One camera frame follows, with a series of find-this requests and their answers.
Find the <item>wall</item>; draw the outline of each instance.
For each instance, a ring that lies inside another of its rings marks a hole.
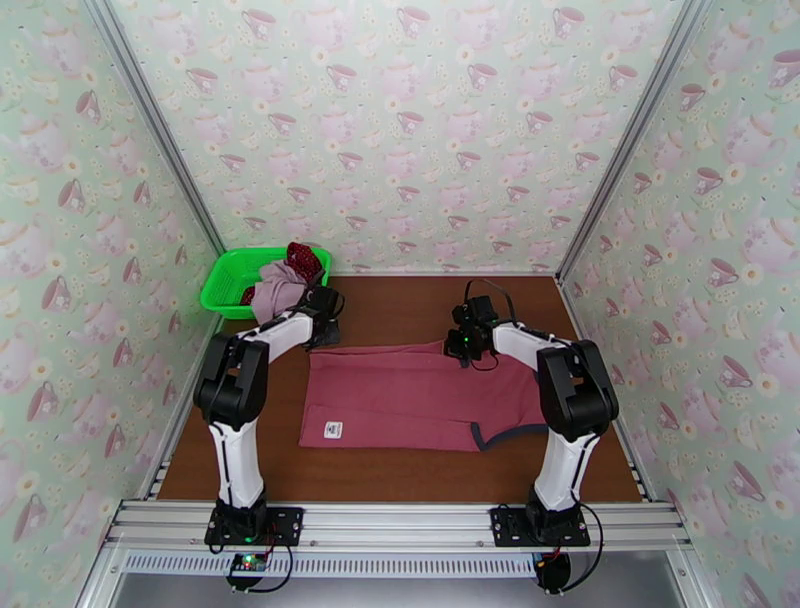
[[[115,7],[228,247],[552,272],[681,3],[570,4]]]
[[[568,277],[731,606],[800,605],[800,21],[718,3]]]
[[[0,8],[0,606],[69,606],[212,317],[214,255],[77,1]]]

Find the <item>vent grille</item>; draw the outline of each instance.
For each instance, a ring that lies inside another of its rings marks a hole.
[[[128,554],[125,571],[132,574],[184,574],[225,576],[233,553],[191,555],[179,551],[134,550]],[[286,573],[285,553],[274,556],[267,574]],[[292,576],[299,578],[533,578],[530,555],[296,555]]]

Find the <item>wooden floor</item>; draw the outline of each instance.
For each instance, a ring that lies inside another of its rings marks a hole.
[[[526,325],[575,337],[548,278],[493,280],[513,296]],[[341,277],[331,286],[347,298],[340,346],[410,344],[442,339],[463,298],[463,277]],[[489,293],[481,284],[475,293]],[[493,295],[504,316],[502,297]],[[240,331],[254,322],[230,323]],[[270,500],[524,502],[544,457],[546,435],[509,439],[488,452],[399,449],[309,449],[297,445],[308,382],[308,355],[293,349],[270,367],[267,405],[258,422],[261,472]],[[208,427],[193,408],[159,498],[212,500],[217,464]],[[640,500],[613,430],[592,455],[582,488],[587,501]]]

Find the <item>laundry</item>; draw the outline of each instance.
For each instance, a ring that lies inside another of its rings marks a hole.
[[[290,243],[286,259],[263,266],[261,281],[248,287],[240,304],[251,306],[259,323],[266,323],[300,300],[323,273],[322,264],[307,245]]]
[[[536,379],[511,357],[482,372],[445,357],[442,342],[311,355],[303,447],[474,452],[546,430]]]

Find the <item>gray floor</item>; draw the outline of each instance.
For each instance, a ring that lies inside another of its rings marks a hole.
[[[574,568],[583,567],[581,557]],[[262,586],[269,586],[269,581]],[[115,608],[190,606],[219,608],[599,608],[682,606],[666,559],[658,553],[603,556],[594,575],[574,591],[547,597],[534,581],[297,579],[275,594],[232,594],[222,579],[192,576],[127,575]]]

